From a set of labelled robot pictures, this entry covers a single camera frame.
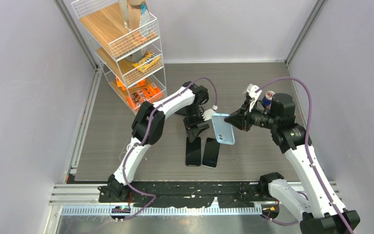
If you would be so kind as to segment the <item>light blue phone case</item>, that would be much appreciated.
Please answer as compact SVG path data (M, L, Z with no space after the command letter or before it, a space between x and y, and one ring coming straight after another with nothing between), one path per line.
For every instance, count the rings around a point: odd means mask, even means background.
M230 114L214 113L211 120L217 142L220 144L234 145L235 136L233 126L225 122L225 119L229 116Z

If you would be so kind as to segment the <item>black phone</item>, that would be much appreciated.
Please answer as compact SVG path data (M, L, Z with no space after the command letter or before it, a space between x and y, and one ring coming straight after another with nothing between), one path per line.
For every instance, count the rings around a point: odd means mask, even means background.
M205 149L202 157L202 165L209 168L216 168L220 151L220 143L208 137L205 143Z

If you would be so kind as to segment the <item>black phone case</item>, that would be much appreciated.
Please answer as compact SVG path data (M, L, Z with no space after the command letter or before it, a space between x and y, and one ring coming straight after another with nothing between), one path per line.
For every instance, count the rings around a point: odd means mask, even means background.
M181 115L181 116L186 116L187 115L186 108L182 108L182 109L176 111L175 113L178 114L178 115Z

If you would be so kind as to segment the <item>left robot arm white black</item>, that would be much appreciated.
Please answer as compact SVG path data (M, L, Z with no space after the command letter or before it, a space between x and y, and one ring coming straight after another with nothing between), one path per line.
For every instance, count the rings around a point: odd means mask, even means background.
M157 101L144 101L131 129L128 145L123 150L123 160L118 169L109 176L105 186L98 187L100 202L129 202L130 193L136 192L132 186L135 172L148 149L158 142L168 117L176 113L184 114L187 140L193 142L199 134L209 128L200 106L209 100L208 89L187 81L169 97Z

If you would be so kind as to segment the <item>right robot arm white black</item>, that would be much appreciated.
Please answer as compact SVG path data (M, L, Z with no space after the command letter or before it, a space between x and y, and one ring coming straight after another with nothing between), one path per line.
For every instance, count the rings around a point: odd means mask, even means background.
M270 130L305 191L302 195L280 173L273 172L260 177L260 197L281 202L297 219L303 234L352 234L360 217L357 211L346 208L326 179L307 130L295 121L293 98L284 93L274 94L270 108L262 111L257 108L258 95L245 97L243 105L225 122L246 132L252 126Z

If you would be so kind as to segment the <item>red bull can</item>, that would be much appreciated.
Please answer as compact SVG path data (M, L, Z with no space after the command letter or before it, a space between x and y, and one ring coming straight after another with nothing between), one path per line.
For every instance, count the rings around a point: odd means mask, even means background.
M269 109L272 103L272 98L275 93L273 91L267 91L262 98L262 105Z

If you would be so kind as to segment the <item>orange snack packs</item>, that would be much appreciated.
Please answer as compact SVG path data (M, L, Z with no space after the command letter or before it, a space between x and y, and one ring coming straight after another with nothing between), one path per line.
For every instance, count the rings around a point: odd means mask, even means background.
M150 103L158 101L164 97L164 90L156 83L146 78L138 82L130 90L116 77L118 95L127 102L130 109L137 112L141 104L145 101Z

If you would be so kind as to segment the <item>yellow snack bag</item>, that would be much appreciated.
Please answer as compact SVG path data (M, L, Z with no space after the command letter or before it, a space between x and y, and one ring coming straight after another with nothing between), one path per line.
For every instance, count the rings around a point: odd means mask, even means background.
M149 51L141 60L133 63L132 66L140 72L145 72L154 64L156 64L160 59L160 55L155 54L153 51Z

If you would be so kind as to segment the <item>blue white bottle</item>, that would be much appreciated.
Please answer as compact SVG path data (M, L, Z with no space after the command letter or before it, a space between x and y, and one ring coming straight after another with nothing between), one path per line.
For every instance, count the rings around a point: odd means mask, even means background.
M139 33L142 37L148 38L150 36L151 27L149 25L150 22L150 14L148 11L148 7L146 3L143 1L141 2L140 8L140 23L139 23Z

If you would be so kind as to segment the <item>clear bottle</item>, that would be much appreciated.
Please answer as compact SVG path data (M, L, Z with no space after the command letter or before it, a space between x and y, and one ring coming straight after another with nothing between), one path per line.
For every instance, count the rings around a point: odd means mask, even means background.
M121 11L121 17L124 22L124 27L127 29L128 32L131 32L130 28L130 20L129 20L129 10L128 10L128 4L126 0L118 0L118 4Z

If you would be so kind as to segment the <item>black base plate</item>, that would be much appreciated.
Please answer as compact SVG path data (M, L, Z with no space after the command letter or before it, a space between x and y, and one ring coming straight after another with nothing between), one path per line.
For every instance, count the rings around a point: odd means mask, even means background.
M133 204L142 208L249 208L255 203L277 206L278 201L262 194L257 182L249 181L135 181L115 195L108 186L99 186L99 202Z

